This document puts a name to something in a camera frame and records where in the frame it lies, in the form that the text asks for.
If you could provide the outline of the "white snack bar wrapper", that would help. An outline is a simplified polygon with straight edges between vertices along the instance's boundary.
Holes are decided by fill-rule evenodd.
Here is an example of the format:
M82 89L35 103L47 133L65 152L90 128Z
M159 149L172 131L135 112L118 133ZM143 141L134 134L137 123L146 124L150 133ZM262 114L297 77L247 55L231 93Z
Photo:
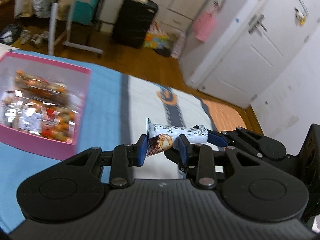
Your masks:
M206 144L208 129L204 125L199 128L185 128L168 125L154 124L146 119L146 131L148 137L147 156L155 155L170 148L178 149L178 137L185 135L191 144Z

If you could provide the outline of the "clear bag of round snacks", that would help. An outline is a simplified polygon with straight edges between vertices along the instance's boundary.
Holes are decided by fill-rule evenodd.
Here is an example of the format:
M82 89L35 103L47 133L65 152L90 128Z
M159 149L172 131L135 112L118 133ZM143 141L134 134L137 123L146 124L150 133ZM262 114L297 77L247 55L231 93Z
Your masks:
M70 106L70 94L63 83L49 81L22 70L16 71L14 81L17 90L28 98L61 107Z

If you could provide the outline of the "pink storage box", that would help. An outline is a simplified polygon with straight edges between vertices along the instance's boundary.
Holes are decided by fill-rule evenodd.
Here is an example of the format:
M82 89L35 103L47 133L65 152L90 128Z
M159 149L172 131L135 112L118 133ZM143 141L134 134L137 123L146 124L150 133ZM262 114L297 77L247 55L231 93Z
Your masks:
M91 73L7 51L1 56L1 142L56 160L75 155Z

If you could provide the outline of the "white paper bag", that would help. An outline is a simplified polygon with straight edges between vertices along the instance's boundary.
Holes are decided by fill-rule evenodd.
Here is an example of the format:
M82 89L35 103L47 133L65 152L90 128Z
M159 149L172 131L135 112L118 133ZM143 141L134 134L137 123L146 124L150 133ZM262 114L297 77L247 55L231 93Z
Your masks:
M174 42L171 50L171 57L174 59L179 59L184 48L186 41L186 33L183 31L177 31L174 33Z

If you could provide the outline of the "pink hanging cloth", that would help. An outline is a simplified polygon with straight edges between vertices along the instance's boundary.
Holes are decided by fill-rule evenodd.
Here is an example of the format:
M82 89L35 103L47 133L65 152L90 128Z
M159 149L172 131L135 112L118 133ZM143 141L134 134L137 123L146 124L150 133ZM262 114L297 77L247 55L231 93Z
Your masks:
M214 31L216 24L215 12L202 12L193 23L195 37L201 42L206 42Z

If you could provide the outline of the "colourful gift bag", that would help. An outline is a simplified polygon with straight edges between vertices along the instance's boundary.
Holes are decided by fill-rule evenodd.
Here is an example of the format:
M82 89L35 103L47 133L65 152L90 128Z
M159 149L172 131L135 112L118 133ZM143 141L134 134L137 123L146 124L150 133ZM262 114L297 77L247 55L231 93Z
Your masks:
M150 49L163 49L168 35L163 31L156 22L150 25L143 43L143 47Z

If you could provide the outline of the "white door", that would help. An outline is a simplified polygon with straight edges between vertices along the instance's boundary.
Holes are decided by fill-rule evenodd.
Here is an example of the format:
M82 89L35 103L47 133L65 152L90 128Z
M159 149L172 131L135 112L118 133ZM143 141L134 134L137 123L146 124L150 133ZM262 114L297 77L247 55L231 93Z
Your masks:
M285 69L319 21L319 0L209 0L206 42L189 33L179 63L187 85L245 108Z

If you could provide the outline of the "black suitcase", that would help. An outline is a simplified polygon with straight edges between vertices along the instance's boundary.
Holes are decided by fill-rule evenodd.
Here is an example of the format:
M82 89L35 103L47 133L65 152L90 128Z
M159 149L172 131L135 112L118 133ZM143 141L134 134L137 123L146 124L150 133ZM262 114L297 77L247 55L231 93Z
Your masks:
M111 42L140 48L157 12L158 5L151 0L145 4L124 0L112 30Z

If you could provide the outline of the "teal shopping bag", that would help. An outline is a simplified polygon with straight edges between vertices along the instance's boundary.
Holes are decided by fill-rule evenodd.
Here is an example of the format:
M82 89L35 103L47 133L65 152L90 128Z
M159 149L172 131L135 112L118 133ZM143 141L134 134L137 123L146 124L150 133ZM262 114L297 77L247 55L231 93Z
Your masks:
M72 21L83 25L91 25L99 1L90 0L89 3L76 1Z

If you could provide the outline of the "wooden nightstand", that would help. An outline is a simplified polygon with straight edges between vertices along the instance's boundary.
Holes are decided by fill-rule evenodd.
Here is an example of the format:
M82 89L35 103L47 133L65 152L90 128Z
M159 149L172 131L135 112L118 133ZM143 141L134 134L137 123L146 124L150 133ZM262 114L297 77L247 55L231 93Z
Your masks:
M0 5L0 31L7 25L15 22L16 0L1 0Z

